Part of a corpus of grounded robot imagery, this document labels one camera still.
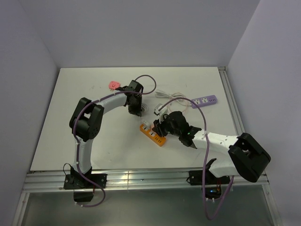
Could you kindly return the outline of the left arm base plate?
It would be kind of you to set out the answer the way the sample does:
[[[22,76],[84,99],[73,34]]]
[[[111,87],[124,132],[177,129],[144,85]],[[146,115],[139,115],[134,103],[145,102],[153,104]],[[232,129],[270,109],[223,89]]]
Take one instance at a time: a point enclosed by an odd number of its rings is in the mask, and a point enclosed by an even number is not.
[[[91,174],[88,175],[87,178],[94,183],[98,184],[101,188],[106,187],[107,182],[107,174]],[[92,189],[95,188],[95,185],[91,182],[85,180],[81,175],[71,175],[68,174],[65,177],[65,182],[63,185],[65,190],[72,190],[72,189]]]

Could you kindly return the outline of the pink charger block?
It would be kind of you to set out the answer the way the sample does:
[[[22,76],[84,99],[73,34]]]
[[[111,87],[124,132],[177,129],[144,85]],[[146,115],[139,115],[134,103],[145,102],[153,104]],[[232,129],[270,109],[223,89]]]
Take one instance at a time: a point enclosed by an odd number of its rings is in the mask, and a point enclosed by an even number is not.
[[[156,132],[156,131],[157,131],[155,126],[152,126],[151,130],[152,130],[153,132]]]

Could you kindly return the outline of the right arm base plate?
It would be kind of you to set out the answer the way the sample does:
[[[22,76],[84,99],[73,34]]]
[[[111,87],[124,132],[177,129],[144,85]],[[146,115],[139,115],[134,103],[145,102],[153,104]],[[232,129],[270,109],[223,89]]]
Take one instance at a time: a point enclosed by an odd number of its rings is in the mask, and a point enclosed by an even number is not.
[[[203,171],[191,170],[186,182],[191,186],[200,186],[203,184]],[[215,177],[210,171],[205,172],[205,185],[225,185],[230,182],[230,177],[223,176],[220,178]]]

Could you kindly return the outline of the orange power strip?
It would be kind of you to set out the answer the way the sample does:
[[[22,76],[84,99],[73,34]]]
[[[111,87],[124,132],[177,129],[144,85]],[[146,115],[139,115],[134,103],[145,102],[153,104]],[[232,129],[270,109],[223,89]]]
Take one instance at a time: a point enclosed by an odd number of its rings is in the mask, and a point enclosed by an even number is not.
[[[146,135],[151,141],[153,141],[155,144],[157,144],[160,147],[162,147],[165,144],[165,142],[166,142],[166,138],[165,137],[160,137],[157,133],[155,133],[151,129],[148,129],[143,124],[140,125],[140,131],[144,135]]]

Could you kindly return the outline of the pink plug adapter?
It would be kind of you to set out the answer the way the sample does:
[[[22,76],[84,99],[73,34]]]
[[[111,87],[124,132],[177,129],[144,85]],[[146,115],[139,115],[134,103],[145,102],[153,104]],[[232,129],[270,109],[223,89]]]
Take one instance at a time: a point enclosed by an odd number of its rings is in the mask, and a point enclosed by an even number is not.
[[[108,85],[108,88],[110,90],[116,90],[117,88],[119,88],[121,86],[121,84],[117,81],[111,81]]]

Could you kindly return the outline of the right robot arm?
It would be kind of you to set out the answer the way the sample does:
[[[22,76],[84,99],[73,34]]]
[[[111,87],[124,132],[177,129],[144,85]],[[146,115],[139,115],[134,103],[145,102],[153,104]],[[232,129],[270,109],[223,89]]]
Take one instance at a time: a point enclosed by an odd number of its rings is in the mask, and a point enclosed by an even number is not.
[[[155,110],[154,114],[158,119],[154,121],[152,130],[160,137],[173,135],[186,147],[214,151],[230,157],[228,160],[211,159],[206,162],[204,180],[210,184],[221,177],[235,175],[255,183],[271,161],[271,156],[248,133],[228,136],[207,132],[188,124],[180,111],[165,113]]]

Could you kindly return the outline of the white plug adapter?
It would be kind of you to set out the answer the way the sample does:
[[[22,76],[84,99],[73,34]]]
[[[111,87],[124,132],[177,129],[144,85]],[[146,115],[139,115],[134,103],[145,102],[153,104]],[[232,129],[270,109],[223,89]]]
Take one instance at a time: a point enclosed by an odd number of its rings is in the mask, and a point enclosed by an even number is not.
[[[151,128],[151,124],[148,121],[142,120],[141,123],[142,123],[144,129],[150,129]]]

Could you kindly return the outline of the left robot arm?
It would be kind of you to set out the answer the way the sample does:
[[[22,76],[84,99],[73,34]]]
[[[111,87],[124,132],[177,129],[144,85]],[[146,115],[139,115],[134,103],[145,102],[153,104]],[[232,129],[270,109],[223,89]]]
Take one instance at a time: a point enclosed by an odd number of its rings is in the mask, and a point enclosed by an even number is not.
[[[76,154],[71,175],[79,187],[86,188],[92,182],[92,143],[100,131],[103,115],[117,107],[127,106],[130,114],[141,116],[142,93],[143,86],[132,80],[128,86],[118,88],[113,94],[100,100],[91,101],[85,97],[79,100],[69,122],[76,140]]]

